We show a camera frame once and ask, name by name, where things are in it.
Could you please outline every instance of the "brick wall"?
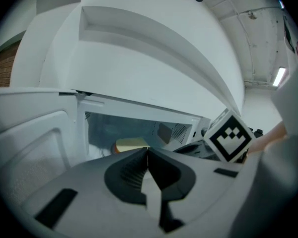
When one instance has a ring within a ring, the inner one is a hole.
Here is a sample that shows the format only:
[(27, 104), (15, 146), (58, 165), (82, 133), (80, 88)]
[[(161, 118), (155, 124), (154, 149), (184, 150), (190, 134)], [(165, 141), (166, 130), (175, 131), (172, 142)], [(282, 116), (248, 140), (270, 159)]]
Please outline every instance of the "brick wall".
[(19, 45), (20, 41), (13, 43), (0, 52), (0, 87), (10, 85), (12, 65)]

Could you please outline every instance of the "white cube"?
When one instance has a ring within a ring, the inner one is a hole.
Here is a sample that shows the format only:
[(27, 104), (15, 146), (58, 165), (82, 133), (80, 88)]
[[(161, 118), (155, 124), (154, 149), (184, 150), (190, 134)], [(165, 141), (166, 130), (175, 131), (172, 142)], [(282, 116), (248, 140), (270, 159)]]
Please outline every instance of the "white cube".
[(255, 136), (234, 111), (225, 109), (210, 124), (204, 140), (221, 161), (234, 162), (249, 148)]

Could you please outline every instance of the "ceiling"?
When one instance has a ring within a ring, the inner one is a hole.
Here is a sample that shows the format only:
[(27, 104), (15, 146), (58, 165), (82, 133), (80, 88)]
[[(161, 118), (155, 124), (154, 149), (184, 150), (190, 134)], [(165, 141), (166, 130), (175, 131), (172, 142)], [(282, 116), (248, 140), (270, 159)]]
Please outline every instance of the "ceiling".
[(272, 86), (288, 67), (283, 10), (278, 0), (203, 0), (229, 36), (246, 87)]

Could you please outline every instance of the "person's arm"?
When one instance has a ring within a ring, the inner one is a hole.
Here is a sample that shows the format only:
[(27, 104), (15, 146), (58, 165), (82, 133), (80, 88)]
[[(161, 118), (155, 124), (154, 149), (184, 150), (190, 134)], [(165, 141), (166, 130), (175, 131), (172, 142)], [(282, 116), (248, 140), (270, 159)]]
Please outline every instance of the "person's arm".
[(267, 134), (257, 138), (248, 149), (248, 154), (252, 152), (263, 151), (264, 148), (271, 142), (282, 139), (287, 135), (284, 123), (281, 121)]

